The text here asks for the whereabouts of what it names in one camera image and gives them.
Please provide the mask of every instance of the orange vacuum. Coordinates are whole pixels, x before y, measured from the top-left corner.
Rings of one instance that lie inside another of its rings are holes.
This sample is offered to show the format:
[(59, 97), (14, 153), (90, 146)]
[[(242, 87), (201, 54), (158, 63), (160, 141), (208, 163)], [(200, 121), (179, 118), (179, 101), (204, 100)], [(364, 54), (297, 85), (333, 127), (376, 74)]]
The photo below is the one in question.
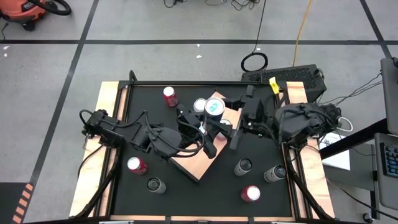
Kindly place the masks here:
[(45, 0), (0, 0), (0, 17), (8, 22), (22, 24), (28, 31), (35, 29), (34, 22), (43, 18), (48, 11), (59, 16), (67, 16), (72, 10), (64, 0), (54, 0), (61, 4), (65, 10), (58, 10), (58, 6), (52, 1)]

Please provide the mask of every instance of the yellow tape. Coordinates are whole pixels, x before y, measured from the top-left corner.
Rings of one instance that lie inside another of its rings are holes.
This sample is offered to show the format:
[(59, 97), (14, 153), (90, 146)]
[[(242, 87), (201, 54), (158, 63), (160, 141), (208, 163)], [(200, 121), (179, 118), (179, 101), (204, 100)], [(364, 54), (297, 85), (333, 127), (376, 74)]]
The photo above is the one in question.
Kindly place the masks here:
[(269, 79), (269, 84), (271, 85), (272, 91), (274, 92), (274, 94), (279, 94), (279, 86), (276, 83), (276, 78), (272, 77)]

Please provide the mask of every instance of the silver can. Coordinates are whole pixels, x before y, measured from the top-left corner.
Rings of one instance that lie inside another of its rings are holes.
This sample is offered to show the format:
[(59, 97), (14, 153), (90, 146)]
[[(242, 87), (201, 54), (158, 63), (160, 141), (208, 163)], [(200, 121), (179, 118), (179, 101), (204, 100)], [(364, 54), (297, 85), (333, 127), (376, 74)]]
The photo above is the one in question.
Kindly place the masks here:
[[(221, 123), (221, 124), (231, 124), (231, 122), (229, 122), (227, 119), (221, 119), (220, 123)], [(224, 141), (224, 140), (227, 139), (227, 137), (224, 136), (224, 134), (221, 134), (221, 133), (218, 133), (217, 136), (216, 136), (216, 138), (217, 138), (218, 140), (221, 140), (221, 141)]]
[(274, 166), (273, 168), (265, 171), (264, 180), (266, 182), (275, 182), (278, 180), (282, 180), (286, 177), (285, 167), (281, 165)]
[(234, 173), (238, 177), (241, 177), (244, 174), (247, 174), (251, 170), (252, 167), (253, 167), (253, 165), (252, 165), (250, 159), (243, 158), (238, 162), (238, 164), (236, 164)]
[(193, 110), (195, 112), (203, 112), (205, 110), (205, 104), (206, 100), (203, 98), (199, 98), (193, 103)]
[(166, 191), (166, 184), (157, 177), (148, 180), (147, 188), (150, 192), (162, 194)]
[(210, 125), (207, 125), (210, 120), (220, 122), (225, 111), (225, 103), (221, 98), (211, 97), (205, 103), (205, 125), (203, 127), (208, 131)]

